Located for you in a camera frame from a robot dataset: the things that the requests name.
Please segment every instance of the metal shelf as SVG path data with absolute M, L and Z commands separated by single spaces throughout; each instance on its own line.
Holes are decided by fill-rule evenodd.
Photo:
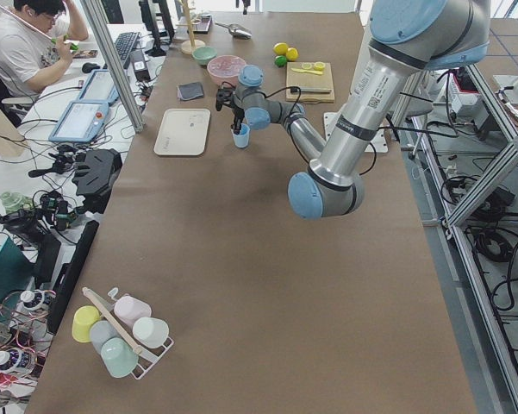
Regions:
M 468 72 L 476 87 L 482 93 L 489 111 L 500 126 L 507 145 L 497 154 L 494 161 L 490 163 L 489 167 L 481 174 L 479 179 L 459 202 L 450 204 L 442 197 L 440 197 L 440 201 L 445 211 L 447 225 L 446 236 L 448 239 L 453 238 L 456 241 L 456 246 L 459 250 L 461 260 L 465 265 L 467 276 L 477 301 L 477 306 L 483 317 L 484 325 L 489 334 L 502 373 L 506 379 L 509 392 L 514 400 L 515 408 L 518 411 L 517 359 L 514 354 L 509 352 L 509 339 L 503 330 L 502 320 L 499 320 L 493 311 L 483 275 L 480 274 L 477 269 L 477 264 L 471 253 L 470 241 L 462 229 L 465 221 L 471 217 L 471 213 L 475 211 L 518 166 L 518 129 L 509 120 L 480 71 L 475 66 L 470 66 Z M 419 118 L 414 118 L 413 122 L 416 128 L 424 129 Z M 421 148 L 426 156 L 429 169 L 433 174 L 434 182 L 438 188 L 441 188 L 444 182 L 443 175 L 431 146 L 428 145 L 424 138 L 424 135 L 420 135 L 419 137 Z

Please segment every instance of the lemon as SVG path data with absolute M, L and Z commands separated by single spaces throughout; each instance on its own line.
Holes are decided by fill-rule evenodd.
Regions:
M 290 47 L 289 49 L 287 49 L 285 57 L 289 62 L 294 62 L 299 57 L 299 52 L 294 47 Z
M 276 59 L 274 59 L 274 64 L 277 67 L 284 67 L 285 64 L 287 64 L 287 58 L 280 54 L 279 56 L 276 56 Z
M 324 62 L 315 62 L 314 68 L 317 71 L 323 71 L 326 68 L 326 64 Z
M 289 48 L 289 46 L 287 45 L 287 43 L 281 42 L 281 43 L 276 43 L 274 45 L 273 50 L 274 50 L 275 54 L 280 55 L 280 54 L 286 54 L 288 48 Z

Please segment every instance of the white desk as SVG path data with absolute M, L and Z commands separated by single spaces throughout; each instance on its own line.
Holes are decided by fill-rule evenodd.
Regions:
M 147 50 L 150 47 L 148 43 L 153 41 L 153 38 L 147 35 L 147 31 L 143 24 L 109 25 L 109 31 L 113 39 L 116 39 L 116 37 L 122 32 L 141 32 L 142 37 L 140 38 L 140 47 L 143 47 L 144 50 Z M 82 50 L 98 49 L 95 38 L 92 34 L 90 34 L 90 38 L 87 41 L 81 41 L 78 45 Z M 147 62 L 148 70 L 152 79 L 159 74 L 160 67 L 162 66 L 164 59 L 164 57 L 150 58 Z M 100 53 L 98 53 L 98 56 L 95 59 L 73 60 L 72 65 L 67 70 L 65 76 L 58 83 L 48 86 L 41 93 L 43 98 L 37 101 L 23 121 L 26 122 L 37 119 L 58 120 L 65 107 L 75 99 L 80 92 L 80 89 L 70 89 L 66 91 L 59 90 L 77 87 L 80 80 L 84 81 L 87 79 L 89 75 L 82 72 L 82 66 L 86 62 L 97 63 L 100 66 L 103 66 L 104 64 L 103 56 Z M 131 89 L 134 92 L 137 92 L 139 87 L 136 85 L 132 66 L 128 69 L 128 77 Z M 136 102 L 139 105 L 144 104 L 144 102 L 142 102 L 138 97 L 136 98 Z M 30 170 L 36 168 L 49 168 L 52 165 L 53 159 L 48 157 L 47 153 L 57 153 L 55 147 L 58 144 L 49 142 L 47 138 L 52 132 L 54 125 L 55 122 L 29 122 L 20 126 L 20 133 L 26 136 L 29 140 L 27 144 L 30 146 L 34 154 L 38 155 L 31 160 L 33 155 L 27 149 L 17 159 L 0 158 L 0 194 L 4 191 L 17 191 L 31 197 L 38 190 L 51 191 L 55 186 L 55 183 L 57 183 L 61 187 L 64 197 L 66 197 L 70 202 L 71 208 L 74 205 L 82 204 L 83 198 L 75 196 L 76 186 L 71 182 L 72 174 L 69 172 L 64 174 L 49 173 L 44 177 L 33 179 L 28 176 L 28 171 Z M 92 147 L 114 148 L 122 154 L 122 158 L 124 160 L 124 155 L 126 155 L 126 152 L 130 148 L 130 143 L 134 136 L 134 129 L 131 126 L 130 120 L 128 119 L 120 100 L 111 107 L 108 118 L 106 119 L 106 125 L 106 133 L 100 134 L 92 144 Z M 4 210 L 0 202 L 0 215 L 1 214 L 4 214 Z M 86 217 L 81 217 L 79 220 L 82 223 L 90 219 L 100 221 L 100 216 L 100 214 L 86 213 Z M 78 223 L 79 222 L 76 222 L 75 224 L 77 225 L 72 229 L 68 229 L 63 232 L 63 234 L 70 240 L 76 241 L 80 236 L 80 232 L 84 225 L 78 225 Z M 0 235 L 0 245 L 3 243 L 4 237 L 5 235 Z M 62 248 L 59 252 L 58 262 L 56 263 L 56 275 L 61 264 L 69 261 L 72 251 L 74 250 L 74 247 L 70 246 L 65 240 L 61 238 L 59 239 L 62 241 Z M 36 252 L 27 252 L 27 256 L 30 260 L 33 260 L 36 257 Z M 32 391 L 30 388 L 24 386 L 14 386 L 13 388 L 10 388 L 10 390 L 18 396 L 31 393 Z M 8 413 L 13 414 L 22 412 L 20 409 L 12 405 L 7 407 L 7 411 Z
M 147 43 L 153 40 L 147 35 L 147 31 L 143 24 L 109 25 L 109 30 L 113 39 L 116 39 L 116 37 L 122 32 L 141 32 L 142 41 L 140 42 L 140 46 L 145 50 L 149 48 Z M 87 41 L 81 41 L 79 43 L 79 48 L 82 50 L 97 49 L 97 44 L 92 33 L 90 33 L 90 37 Z M 148 70 L 152 78 L 159 73 L 164 59 L 164 57 L 150 58 L 147 62 Z M 55 126 L 55 122 L 31 121 L 38 119 L 58 120 L 60 118 L 65 107 L 77 97 L 80 89 L 60 90 L 77 87 L 79 81 L 85 81 L 87 79 L 89 75 L 82 72 L 82 66 L 86 62 L 98 63 L 100 66 L 104 64 L 103 56 L 100 53 L 98 53 L 98 56 L 95 59 L 73 60 L 73 63 L 67 70 L 65 76 L 58 83 L 48 86 L 41 93 L 43 98 L 34 104 L 29 113 L 23 119 L 23 122 L 28 123 L 21 125 L 19 131 L 28 139 L 28 144 L 34 154 L 38 155 L 31 160 L 33 155 L 29 150 L 25 150 L 19 158 L 6 160 L 11 163 L 0 161 L 0 194 L 4 191 L 18 191 L 27 196 L 32 196 L 38 190 L 50 191 L 52 189 L 50 184 L 53 185 L 53 182 L 50 181 L 51 179 L 59 185 L 63 185 L 64 181 L 66 181 L 65 185 L 62 186 L 62 189 L 65 191 L 67 196 L 74 197 L 76 188 L 75 185 L 71 183 L 71 177 L 68 177 L 68 173 L 61 175 L 50 173 L 47 174 L 45 178 L 38 179 L 30 179 L 28 177 L 28 171 L 36 168 L 49 168 L 52 165 L 53 160 L 47 156 L 47 153 L 55 153 L 56 151 L 54 148 L 58 145 L 47 140 Z M 136 85 L 132 66 L 128 69 L 128 78 L 132 90 L 137 92 L 139 87 Z M 144 102 L 142 102 L 138 97 L 136 100 L 138 104 L 144 104 Z M 130 147 L 130 142 L 134 136 L 134 129 L 131 127 L 130 120 L 128 119 L 127 113 L 120 100 L 111 106 L 105 125 L 105 133 L 101 133 L 92 142 L 91 146 L 99 148 L 114 148 L 116 151 L 124 155 L 123 153 L 126 153 Z M 3 214 L 1 203 L 0 214 Z

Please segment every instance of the brown tabletop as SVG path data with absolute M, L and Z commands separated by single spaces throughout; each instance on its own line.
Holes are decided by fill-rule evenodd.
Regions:
M 330 62 L 335 104 L 346 100 L 362 28 L 354 14 L 215 13 L 251 41 L 213 27 L 199 35 L 219 54 L 284 86 L 272 46 Z M 177 85 L 201 81 L 205 99 L 180 103 Z M 153 144 L 165 110 L 211 110 L 205 153 L 160 158 Z M 400 149 L 365 175 L 350 216 L 309 222 L 290 209 L 287 183 L 305 169 L 278 125 L 236 148 L 232 114 L 215 112 L 206 71 L 168 53 L 28 414 L 68 413 L 473 413 L 476 412 Z M 360 169 L 371 163 L 362 159 Z M 90 344 L 71 338 L 88 286 L 148 302 L 174 347 L 142 380 L 111 378 Z

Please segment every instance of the glasses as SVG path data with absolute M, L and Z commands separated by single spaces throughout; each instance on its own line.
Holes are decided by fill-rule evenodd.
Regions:
M 56 22 L 57 22 L 57 20 L 59 19 L 59 16 L 61 16 L 61 14 L 60 14 L 60 13 L 58 13 L 58 14 L 57 14 L 57 15 L 55 15 L 55 16 L 51 16 L 51 15 L 49 15 L 48 13 L 42 13 L 42 14 L 40 14 L 39 16 L 44 16 L 44 18 L 45 18 L 46 20 L 48 20 L 49 22 L 56 23 Z

